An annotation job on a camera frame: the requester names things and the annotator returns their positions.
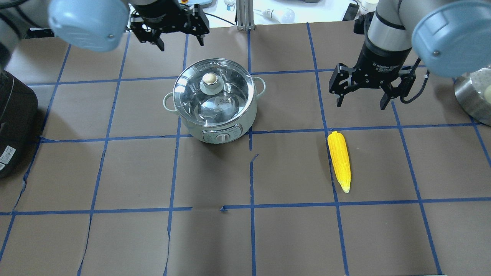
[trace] pot handle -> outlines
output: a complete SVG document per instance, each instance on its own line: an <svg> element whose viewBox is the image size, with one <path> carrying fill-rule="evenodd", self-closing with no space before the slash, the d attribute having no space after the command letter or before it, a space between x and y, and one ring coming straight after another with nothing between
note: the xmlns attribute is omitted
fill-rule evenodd
<svg viewBox="0 0 491 276"><path fill-rule="evenodd" d="M253 81L258 80L258 81L263 83L263 91L261 91L261 93L259 93L259 94L256 94L256 99L259 99L264 95L264 92L266 91L266 82L260 77L252 77L252 80Z"/></svg>
<svg viewBox="0 0 491 276"><path fill-rule="evenodd" d="M174 93L174 92L170 92L169 94L167 94L167 95L164 97L164 108L165 108L167 111L169 111L169 112L171 112L171 113L174 113L174 114L177 114L177 115L178 115L179 113L178 113L178 111L177 111L177 110L171 110L171 109L169 109L169 108L167 107L167 105L165 104L165 102L167 101L167 99L168 99L168 98L170 98L170 97L172 97L173 93Z"/></svg>

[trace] black cable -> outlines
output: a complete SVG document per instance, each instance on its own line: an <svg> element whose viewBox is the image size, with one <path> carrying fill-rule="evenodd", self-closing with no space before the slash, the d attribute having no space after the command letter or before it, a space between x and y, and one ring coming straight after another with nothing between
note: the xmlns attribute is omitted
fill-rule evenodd
<svg viewBox="0 0 491 276"><path fill-rule="evenodd" d="M230 24L232 24L232 25L234 25L234 26L235 26L235 23L232 23L232 22L230 22L230 21L228 21L228 20L226 20L226 19L223 19L222 17L218 17L218 16L216 16L216 15L214 15L214 14L207 13L207 12L205 12L205 14L206 14L206 15L209 15L209 16L216 17L216 18L218 18L218 19L221 19L221 20L223 20L223 21L225 21L225 22L227 22L227 23L230 23Z"/></svg>
<svg viewBox="0 0 491 276"><path fill-rule="evenodd" d="M405 100L401 97L401 102L403 104L410 104L414 100L416 100L419 96L421 96L421 94L423 94L423 90L425 90L426 83L428 82L429 76L430 76L430 71L426 70L425 80L423 81L423 85L421 86L421 89L419 90L419 92L414 97L410 98L409 100Z"/></svg>
<svg viewBox="0 0 491 276"><path fill-rule="evenodd" d="M0 3L0 10L20 6L29 0L13 0L7 3Z"/></svg>

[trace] white label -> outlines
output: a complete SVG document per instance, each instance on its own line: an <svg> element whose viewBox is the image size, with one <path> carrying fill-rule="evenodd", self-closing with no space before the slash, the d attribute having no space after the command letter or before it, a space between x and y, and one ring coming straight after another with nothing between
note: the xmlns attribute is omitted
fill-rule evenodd
<svg viewBox="0 0 491 276"><path fill-rule="evenodd" d="M0 162L8 164L10 162L10 159L12 159L12 157L14 156L14 153L15 148L7 146L3 151L3 154L0 156Z"/></svg>

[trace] yellow vegetable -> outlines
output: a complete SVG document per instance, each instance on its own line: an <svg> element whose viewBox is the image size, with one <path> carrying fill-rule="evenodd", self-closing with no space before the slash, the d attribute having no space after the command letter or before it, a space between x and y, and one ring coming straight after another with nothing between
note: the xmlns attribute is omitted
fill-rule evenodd
<svg viewBox="0 0 491 276"><path fill-rule="evenodd" d="M331 152L332 166L334 167L336 178L339 184L341 184L343 191L349 193L351 168L346 140L341 133L334 131L327 137L327 144L329 146L329 151Z"/></svg>

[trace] metal post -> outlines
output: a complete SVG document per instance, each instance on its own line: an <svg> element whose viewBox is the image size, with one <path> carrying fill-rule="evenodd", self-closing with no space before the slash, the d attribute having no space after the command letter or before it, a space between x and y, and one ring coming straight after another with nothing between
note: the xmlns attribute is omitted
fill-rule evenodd
<svg viewBox="0 0 491 276"><path fill-rule="evenodd" d="M237 0L237 29L255 29L254 6L252 0Z"/></svg>

